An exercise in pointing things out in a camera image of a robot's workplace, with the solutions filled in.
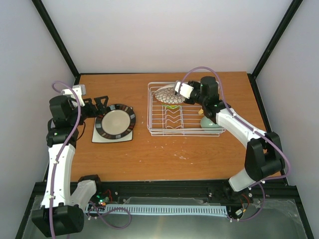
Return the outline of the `white wire dish rack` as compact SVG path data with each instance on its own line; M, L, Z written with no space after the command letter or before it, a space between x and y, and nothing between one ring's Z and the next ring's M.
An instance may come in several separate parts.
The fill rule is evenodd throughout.
M220 136L225 129L206 130L200 126L204 115L199 115L199 105L177 104L178 109L165 109L164 103L155 99L154 93L159 88L174 82L148 83L148 118L147 127L152 136Z

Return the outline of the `light green ceramic bowl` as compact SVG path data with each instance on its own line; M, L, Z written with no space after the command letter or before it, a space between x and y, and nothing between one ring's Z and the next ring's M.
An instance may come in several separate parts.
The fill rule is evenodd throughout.
M206 130L221 129L221 126L214 123L212 120L210 120L207 117L203 117L201 119L200 126L202 129L206 129Z

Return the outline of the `patterned round plate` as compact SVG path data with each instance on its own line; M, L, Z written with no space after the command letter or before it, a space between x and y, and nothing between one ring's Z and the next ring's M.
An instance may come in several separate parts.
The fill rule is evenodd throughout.
M175 84L169 84L159 88L154 93L155 99L164 104L182 104L185 101L185 97L181 95L175 95L174 87Z

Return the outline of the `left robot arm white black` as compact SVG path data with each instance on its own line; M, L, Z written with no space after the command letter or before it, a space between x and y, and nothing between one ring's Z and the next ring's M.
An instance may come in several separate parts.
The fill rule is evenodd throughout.
M71 96L56 96L49 101L52 114L46 136L49 152L47 184L40 208L31 220L47 238L79 233L84 227L84 211L89 201L103 197L98 175L82 176L74 192L70 190L71 167L79 131L85 119L105 112L108 97L84 99L77 105Z

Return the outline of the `green plastic plate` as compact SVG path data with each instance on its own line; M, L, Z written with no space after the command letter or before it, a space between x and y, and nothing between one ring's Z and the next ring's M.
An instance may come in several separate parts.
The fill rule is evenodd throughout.
M179 106L179 105L163 105L163 107L164 107L165 109L174 110L174 109L178 109L180 106Z

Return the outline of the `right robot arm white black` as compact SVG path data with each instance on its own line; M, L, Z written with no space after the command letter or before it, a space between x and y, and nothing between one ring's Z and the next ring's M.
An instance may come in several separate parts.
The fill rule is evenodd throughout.
M185 103L199 104L209 120L225 128L245 147L244 168L229 178L230 190L240 192L285 168L279 136L254 127L221 100L222 88L214 77L177 83L175 91L184 97Z

